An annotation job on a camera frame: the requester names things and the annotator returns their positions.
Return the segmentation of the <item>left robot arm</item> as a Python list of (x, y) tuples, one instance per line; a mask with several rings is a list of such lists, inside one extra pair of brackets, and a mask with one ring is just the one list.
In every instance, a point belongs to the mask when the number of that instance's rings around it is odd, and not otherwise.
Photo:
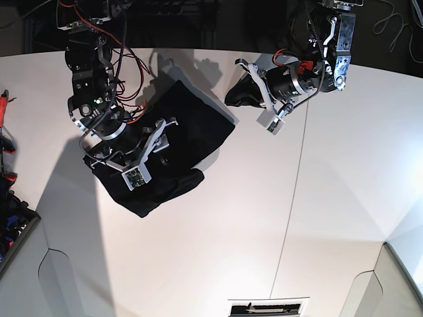
[(225, 96), (227, 106), (252, 106), (271, 111), (279, 119), (292, 113), (298, 96), (307, 100), (320, 92), (342, 91), (351, 62), (356, 23), (353, 7), (363, 1), (301, 1), (309, 39), (307, 47), (280, 48), (272, 55), (272, 68), (237, 59), (246, 75)]

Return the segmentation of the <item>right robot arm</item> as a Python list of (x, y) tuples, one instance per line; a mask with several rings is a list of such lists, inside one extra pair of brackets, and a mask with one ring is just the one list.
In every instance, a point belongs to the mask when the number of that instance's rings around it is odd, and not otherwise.
[(152, 179), (149, 155), (169, 146), (166, 128), (176, 118), (159, 118), (138, 127), (148, 106), (131, 105), (137, 94), (124, 94), (123, 60), (144, 62), (127, 45), (128, 9), (132, 1), (58, 1), (56, 23), (67, 31), (65, 63), (72, 72), (73, 94), (67, 101), (71, 121), (83, 132), (79, 145), (91, 168), (107, 166), (120, 173), (130, 191)]

